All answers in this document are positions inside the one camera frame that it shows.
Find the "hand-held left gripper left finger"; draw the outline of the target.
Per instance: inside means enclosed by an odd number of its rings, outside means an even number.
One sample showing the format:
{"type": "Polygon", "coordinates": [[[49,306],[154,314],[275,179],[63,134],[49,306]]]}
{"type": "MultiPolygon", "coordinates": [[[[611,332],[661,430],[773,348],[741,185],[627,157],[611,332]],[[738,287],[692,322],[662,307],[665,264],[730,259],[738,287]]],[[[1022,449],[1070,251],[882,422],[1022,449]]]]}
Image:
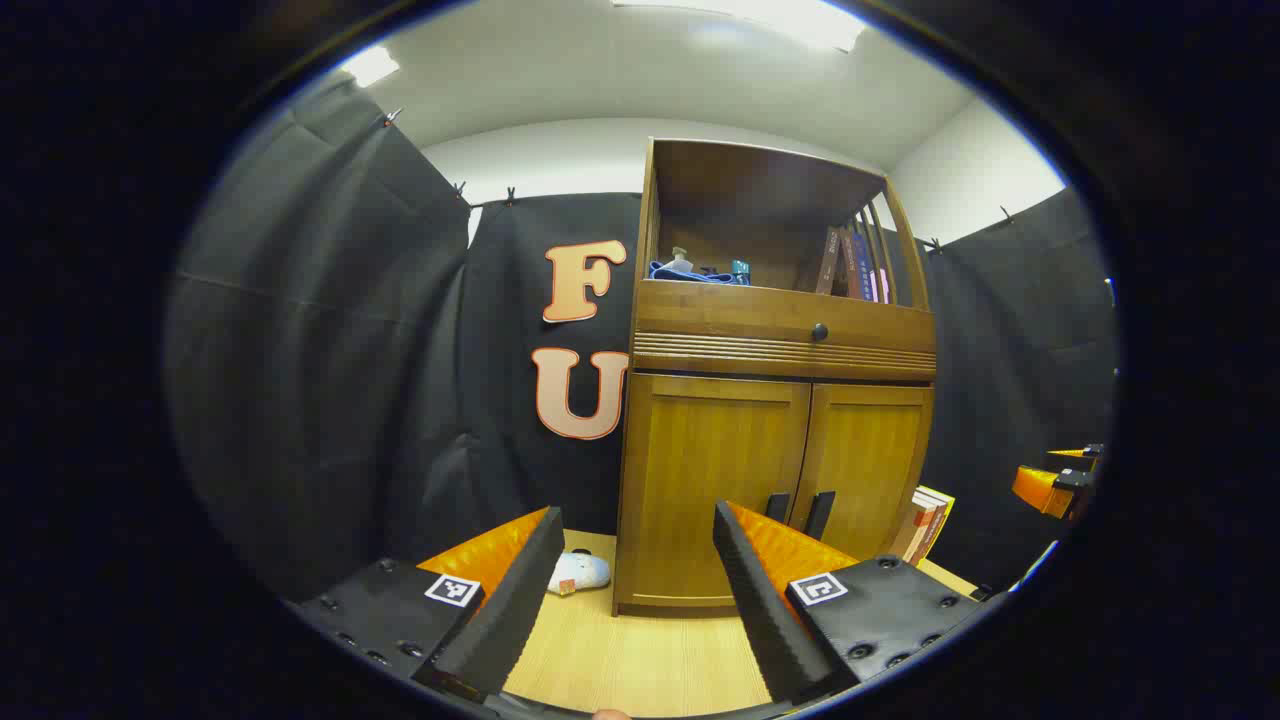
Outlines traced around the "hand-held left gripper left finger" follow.
{"type": "Polygon", "coordinates": [[[417,564],[379,559],[289,607],[398,682],[483,702],[521,659],[563,550],[548,506],[417,564]]]}

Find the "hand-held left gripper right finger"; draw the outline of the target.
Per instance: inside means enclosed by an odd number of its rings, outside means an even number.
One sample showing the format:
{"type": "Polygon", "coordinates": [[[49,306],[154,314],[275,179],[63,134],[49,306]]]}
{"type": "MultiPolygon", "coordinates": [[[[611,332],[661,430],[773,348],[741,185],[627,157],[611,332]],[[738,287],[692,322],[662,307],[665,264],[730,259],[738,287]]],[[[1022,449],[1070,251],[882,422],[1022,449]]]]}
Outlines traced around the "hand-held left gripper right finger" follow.
{"type": "Polygon", "coordinates": [[[911,665],[986,603],[892,553],[856,560],[730,501],[713,543],[765,687],[803,705],[911,665]]]}

